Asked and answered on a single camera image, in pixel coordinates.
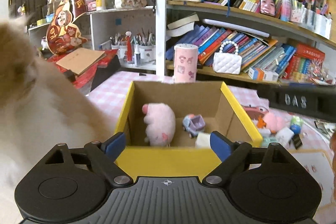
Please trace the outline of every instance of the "storage box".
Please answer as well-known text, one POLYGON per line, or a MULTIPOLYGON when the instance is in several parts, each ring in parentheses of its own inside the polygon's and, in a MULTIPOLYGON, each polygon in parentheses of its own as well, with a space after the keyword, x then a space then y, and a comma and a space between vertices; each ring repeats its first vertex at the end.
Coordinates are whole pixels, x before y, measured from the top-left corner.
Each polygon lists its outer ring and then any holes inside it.
POLYGON ((133 179, 137 176, 199 176, 202 179, 220 160, 210 149, 196 149, 196 139, 183 130, 187 114, 201 114, 205 132, 217 130, 231 141, 246 141, 259 146, 263 140, 257 128, 223 82, 164 84, 132 82, 115 132, 123 131, 127 147, 117 163, 133 179), (146 125, 142 106, 165 103, 176 116, 176 130, 171 147, 152 147, 145 143, 146 125))

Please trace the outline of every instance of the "pink plush pig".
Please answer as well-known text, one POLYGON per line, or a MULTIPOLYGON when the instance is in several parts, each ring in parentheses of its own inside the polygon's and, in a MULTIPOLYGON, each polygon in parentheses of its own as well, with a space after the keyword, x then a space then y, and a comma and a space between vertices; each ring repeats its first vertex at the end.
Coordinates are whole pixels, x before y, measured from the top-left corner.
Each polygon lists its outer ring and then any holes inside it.
POLYGON ((266 123, 266 128, 273 134, 276 134, 286 126, 286 121, 282 117, 276 117, 272 112, 266 113, 263 120, 266 123))
POLYGON ((142 107, 147 124, 145 142, 152 146, 169 146, 175 133, 175 114, 166 104, 146 104, 142 107))

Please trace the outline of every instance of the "pink checkered tablecloth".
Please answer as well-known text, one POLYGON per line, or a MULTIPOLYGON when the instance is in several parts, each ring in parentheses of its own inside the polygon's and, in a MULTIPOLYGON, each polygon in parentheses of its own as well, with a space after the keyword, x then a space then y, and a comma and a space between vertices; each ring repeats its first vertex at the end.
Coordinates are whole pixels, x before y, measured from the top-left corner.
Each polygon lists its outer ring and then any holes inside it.
MULTIPOLYGON (((93 90, 88 95, 88 98, 116 124, 132 81, 162 81, 165 83, 172 83, 172 78, 168 76, 160 77, 157 75, 140 76, 139 73, 121 71, 111 76, 108 80, 93 90)), ((268 100, 259 98, 256 90, 238 88, 235 86, 229 86, 229 88, 241 105, 251 105, 252 107, 264 106, 267 109, 270 109, 268 100)), ((277 116, 282 116, 288 122, 291 120, 291 115, 285 111, 278 109, 270 109, 270 111, 277 116)), ((311 119, 305 117, 304 119, 314 126, 311 119)), ((303 149, 324 150, 329 159, 332 159, 332 151, 320 135, 305 124, 302 126, 301 132, 304 132, 304 137, 302 138, 303 149)), ((288 146, 287 148, 295 149, 293 145, 288 146)), ((336 207, 331 207, 327 211, 324 210, 323 214, 317 213, 315 215, 315 221, 319 224, 330 224, 335 220, 336 207)))

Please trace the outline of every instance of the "toy car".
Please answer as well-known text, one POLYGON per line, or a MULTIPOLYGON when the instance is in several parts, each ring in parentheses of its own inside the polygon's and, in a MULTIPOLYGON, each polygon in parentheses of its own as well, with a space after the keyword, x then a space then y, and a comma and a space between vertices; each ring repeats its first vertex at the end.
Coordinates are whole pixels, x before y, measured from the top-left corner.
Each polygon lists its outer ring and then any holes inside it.
POLYGON ((204 132, 205 122, 201 115, 189 114, 184 117, 183 130, 189 132, 189 138, 197 137, 199 132, 204 132))

